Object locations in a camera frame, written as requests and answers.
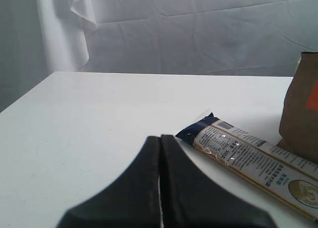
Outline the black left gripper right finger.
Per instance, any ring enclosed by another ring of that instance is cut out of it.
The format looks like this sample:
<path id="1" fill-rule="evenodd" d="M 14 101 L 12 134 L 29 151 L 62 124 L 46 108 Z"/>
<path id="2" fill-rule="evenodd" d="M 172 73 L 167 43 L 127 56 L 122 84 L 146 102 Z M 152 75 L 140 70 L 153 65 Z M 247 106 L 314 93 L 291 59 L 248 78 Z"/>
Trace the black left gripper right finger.
<path id="1" fill-rule="evenodd" d="M 174 136 L 160 138 L 159 183 L 166 228 L 274 228 L 271 216 L 212 181 Z"/>

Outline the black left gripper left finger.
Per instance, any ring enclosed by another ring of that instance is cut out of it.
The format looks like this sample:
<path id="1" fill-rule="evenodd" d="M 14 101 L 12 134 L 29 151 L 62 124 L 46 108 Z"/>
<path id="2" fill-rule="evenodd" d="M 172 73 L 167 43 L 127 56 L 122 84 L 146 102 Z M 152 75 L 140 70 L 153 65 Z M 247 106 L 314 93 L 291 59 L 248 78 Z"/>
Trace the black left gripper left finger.
<path id="1" fill-rule="evenodd" d="M 149 136 L 126 170 L 107 188 L 66 211 L 60 228 L 159 228 L 158 137 Z"/>

